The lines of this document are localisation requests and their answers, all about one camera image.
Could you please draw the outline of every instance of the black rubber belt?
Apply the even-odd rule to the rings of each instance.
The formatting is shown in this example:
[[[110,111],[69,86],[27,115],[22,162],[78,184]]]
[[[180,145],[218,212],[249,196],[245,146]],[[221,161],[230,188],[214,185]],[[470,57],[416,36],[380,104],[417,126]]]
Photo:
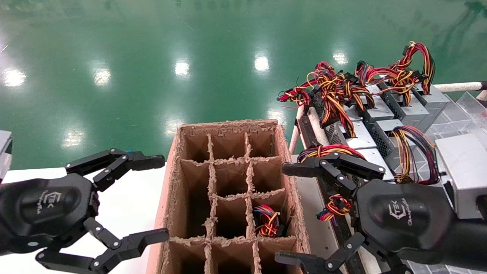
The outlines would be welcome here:
[[[317,144],[319,145],[307,115],[303,115],[303,117],[298,120],[298,128],[304,139],[304,147],[309,148]],[[325,203],[328,203],[330,200],[328,193],[332,193],[334,188],[326,184],[321,178],[318,178],[318,185],[321,190],[323,200]],[[343,246],[345,241],[352,236],[352,233],[350,232],[350,228],[344,216],[335,218],[338,225],[331,225],[331,227],[335,232],[335,237],[337,238],[338,244]],[[366,274],[362,260],[360,259],[358,253],[355,253],[347,262],[345,262],[345,267],[347,268],[349,274]]]

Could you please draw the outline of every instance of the cardboard grid insert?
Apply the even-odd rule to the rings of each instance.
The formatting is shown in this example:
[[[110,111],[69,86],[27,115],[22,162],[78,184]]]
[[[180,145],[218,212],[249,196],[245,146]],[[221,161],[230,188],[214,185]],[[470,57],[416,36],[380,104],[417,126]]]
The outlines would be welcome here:
[[[274,261],[278,250],[309,253],[296,181],[281,173],[290,155],[277,121],[184,125],[178,136],[161,273],[301,273]],[[252,211],[262,204],[280,212],[285,235],[256,234]]]

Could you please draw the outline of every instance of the cardboard divider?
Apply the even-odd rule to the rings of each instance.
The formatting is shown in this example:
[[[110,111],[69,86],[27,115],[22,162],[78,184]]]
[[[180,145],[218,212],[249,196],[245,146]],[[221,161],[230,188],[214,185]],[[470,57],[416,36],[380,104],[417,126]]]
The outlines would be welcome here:
[[[245,155],[244,132],[213,135],[211,140],[215,159],[239,158]]]
[[[247,169],[244,159],[217,162],[214,165],[216,194],[221,197],[248,193]]]
[[[252,151],[252,147],[250,146],[250,141],[249,141],[249,133],[246,131],[243,133],[243,136],[245,137],[245,158],[250,158],[250,152]]]
[[[256,131],[248,134],[250,157],[273,157],[277,155],[274,131]]]
[[[288,201],[286,197],[286,190],[280,189],[273,191],[268,194],[257,194],[251,196],[252,208],[260,205],[267,205],[272,208],[275,212],[279,212],[280,224],[288,227],[292,221],[292,214],[288,208]],[[258,222],[254,216],[254,223],[258,226]],[[282,237],[293,235],[294,231],[292,229],[287,229],[286,233]],[[257,237],[263,237],[258,232],[256,232]]]
[[[205,131],[183,131],[181,134],[181,159],[193,160],[203,163],[210,160],[209,134]]]
[[[308,236],[285,134],[276,120],[183,125],[168,157],[147,274],[297,274],[277,265],[276,250],[309,253]],[[253,207],[281,213],[282,237],[256,234]]]
[[[284,188],[282,157],[255,159],[252,162],[252,188],[254,192],[266,193]]]
[[[190,243],[188,240],[170,241],[165,245],[167,262],[161,273],[164,274],[204,274],[205,273],[204,242]]]
[[[254,274],[252,244],[238,241],[214,241],[211,246],[213,272],[217,274]]]
[[[245,198],[238,196],[226,199],[218,197],[214,202],[216,203],[215,236],[227,239],[245,237],[248,227]]]
[[[189,238],[206,234],[204,222],[210,217],[208,184],[209,163],[196,163],[192,160],[180,161],[181,172],[175,188],[176,201],[173,204],[170,236]]]
[[[290,266],[277,263],[274,255],[277,251],[296,252],[296,238],[282,238],[277,240],[263,240],[257,245],[259,261],[261,265],[261,274],[301,274],[302,271],[298,266]]]

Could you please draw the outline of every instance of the ventilation grille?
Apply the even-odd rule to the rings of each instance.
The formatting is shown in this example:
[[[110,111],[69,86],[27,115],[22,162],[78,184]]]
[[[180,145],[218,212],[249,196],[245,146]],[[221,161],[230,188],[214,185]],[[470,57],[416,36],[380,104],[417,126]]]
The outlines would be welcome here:
[[[380,135],[377,133],[376,130],[372,130],[372,131],[370,131],[370,133],[371,133],[372,139],[374,139],[375,144],[377,145],[377,149],[379,150],[380,155],[383,158],[386,158],[389,155],[389,152],[388,152],[389,146],[384,142],[384,140],[382,140],[382,138],[380,137]]]

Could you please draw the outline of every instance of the white pipe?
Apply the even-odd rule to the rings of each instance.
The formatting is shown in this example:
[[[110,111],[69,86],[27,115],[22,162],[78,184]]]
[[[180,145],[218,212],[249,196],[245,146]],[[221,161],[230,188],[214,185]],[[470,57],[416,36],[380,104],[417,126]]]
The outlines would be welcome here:
[[[296,113],[296,120],[301,119],[303,114],[304,114],[304,105],[298,108],[298,113]],[[296,147],[298,146],[298,136],[299,136],[298,127],[294,126],[293,134],[291,135],[291,140],[289,141],[289,153],[291,153],[291,155],[293,155],[296,152]]]
[[[441,92],[473,91],[473,90],[481,90],[482,82],[439,84],[439,85],[434,85],[434,87],[439,89]]]
[[[328,138],[326,137],[325,131],[320,126],[321,121],[314,107],[309,108],[308,118],[311,123],[311,127],[313,128],[313,132],[315,132],[315,137],[318,143],[320,143],[323,146],[329,145],[330,142],[328,142]]]
[[[293,128],[293,134],[291,135],[291,140],[289,141],[289,153],[293,155],[296,152],[296,147],[298,146],[299,130],[295,125]]]

